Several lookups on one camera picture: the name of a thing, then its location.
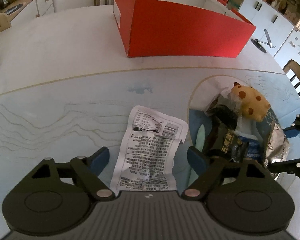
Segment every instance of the red box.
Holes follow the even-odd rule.
[[[114,0],[128,57],[236,57],[256,27],[222,0]]]

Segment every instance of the barcode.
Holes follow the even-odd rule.
[[[179,127],[177,125],[167,122],[162,132],[162,136],[172,140],[176,136],[178,129]]]

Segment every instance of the black snack package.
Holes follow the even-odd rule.
[[[228,128],[216,116],[212,117],[212,130],[205,140],[202,153],[207,156],[220,156],[234,162],[242,162],[248,149],[233,130]]]
[[[240,115],[240,102],[224,98],[221,94],[211,103],[207,115],[214,115],[232,130],[237,128],[238,117]]]

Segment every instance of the table surface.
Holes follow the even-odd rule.
[[[127,58],[112,10],[68,10],[0,33],[0,237],[8,231],[3,198],[44,157],[67,162],[108,146],[110,162],[99,177],[109,185],[135,105],[188,121],[200,84],[210,84],[202,97],[211,96],[228,77],[259,90],[283,127],[300,113],[287,76],[251,42],[237,58]],[[290,144],[289,159],[300,158],[300,136]],[[189,146],[188,135],[174,159],[178,191],[187,185]],[[300,237],[300,181],[284,175],[280,183],[296,204],[288,230]]]

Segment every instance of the yellow plush giraffe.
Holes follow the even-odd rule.
[[[270,104],[258,90],[235,82],[231,93],[240,98],[243,116],[262,122],[270,108]]]

